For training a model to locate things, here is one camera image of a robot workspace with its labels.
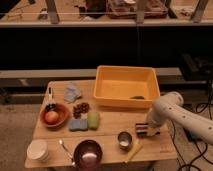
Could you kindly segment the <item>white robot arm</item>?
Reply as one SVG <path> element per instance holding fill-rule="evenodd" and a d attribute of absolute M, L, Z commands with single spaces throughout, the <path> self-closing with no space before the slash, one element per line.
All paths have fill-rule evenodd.
<path fill-rule="evenodd" d="M 184 99 L 178 92 L 169 92 L 158 97 L 147 114 L 148 126 L 159 128 L 170 119 L 213 146 L 213 120 L 184 109 L 183 103 Z"/>

